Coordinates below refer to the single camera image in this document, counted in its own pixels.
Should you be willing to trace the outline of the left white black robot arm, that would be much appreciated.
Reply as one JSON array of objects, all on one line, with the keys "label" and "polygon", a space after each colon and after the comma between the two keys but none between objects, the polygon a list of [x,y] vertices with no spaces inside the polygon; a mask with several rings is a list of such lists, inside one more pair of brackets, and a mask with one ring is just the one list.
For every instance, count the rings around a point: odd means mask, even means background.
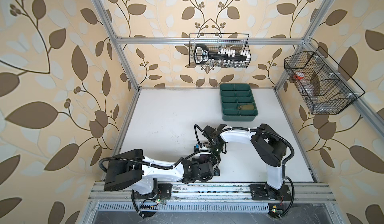
[{"label": "left white black robot arm", "polygon": [[175,163],[151,159],[142,149],[134,149],[99,160],[99,167],[106,173],[104,191],[130,189],[135,211],[146,219],[171,192],[160,188],[159,182],[207,182],[219,173],[220,161],[220,152],[209,149],[195,148]]}]

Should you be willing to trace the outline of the green plastic divided tray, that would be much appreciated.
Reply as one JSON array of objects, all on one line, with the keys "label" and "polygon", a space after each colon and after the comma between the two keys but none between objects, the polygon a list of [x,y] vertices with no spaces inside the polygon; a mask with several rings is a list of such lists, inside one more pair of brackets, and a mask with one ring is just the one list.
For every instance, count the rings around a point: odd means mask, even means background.
[{"label": "green plastic divided tray", "polygon": [[[222,119],[226,122],[252,122],[259,114],[249,84],[220,84]],[[239,105],[254,104],[255,110],[239,110]]]}]

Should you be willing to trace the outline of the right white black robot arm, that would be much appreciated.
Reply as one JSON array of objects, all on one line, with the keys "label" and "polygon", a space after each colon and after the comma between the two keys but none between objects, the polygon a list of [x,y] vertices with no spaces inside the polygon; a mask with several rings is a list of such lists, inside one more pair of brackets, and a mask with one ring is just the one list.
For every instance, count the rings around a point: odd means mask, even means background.
[{"label": "right white black robot arm", "polygon": [[206,126],[201,129],[194,126],[197,144],[194,151],[208,150],[208,160],[219,164],[220,154],[227,153],[227,143],[235,142],[252,145],[267,167],[267,180],[264,185],[249,185],[252,200],[279,201],[279,206],[269,205],[269,216],[282,219],[293,206],[295,187],[291,178],[286,176],[286,164],[295,151],[292,145],[269,125],[258,128],[227,127],[219,125],[216,129]]}]

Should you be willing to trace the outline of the purple striped sock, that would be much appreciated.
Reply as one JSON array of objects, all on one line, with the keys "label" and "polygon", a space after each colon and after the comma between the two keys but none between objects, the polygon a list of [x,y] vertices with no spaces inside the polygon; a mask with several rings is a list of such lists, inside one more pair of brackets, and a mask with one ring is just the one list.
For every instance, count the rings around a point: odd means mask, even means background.
[{"label": "purple striped sock", "polygon": [[199,158],[201,159],[201,161],[203,163],[206,163],[206,162],[210,162],[211,161],[211,155],[210,154],[201,154],[199,156]]}]

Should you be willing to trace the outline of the green striped sock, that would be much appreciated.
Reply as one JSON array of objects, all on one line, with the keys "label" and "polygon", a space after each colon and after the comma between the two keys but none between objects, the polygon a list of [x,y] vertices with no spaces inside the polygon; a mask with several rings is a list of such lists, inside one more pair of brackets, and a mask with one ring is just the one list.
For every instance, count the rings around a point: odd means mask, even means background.
[{"label": "green striped sock", "polygon": [[256,106],[254,104],[243,104],[239,105],[239,110],[255,110]]}]

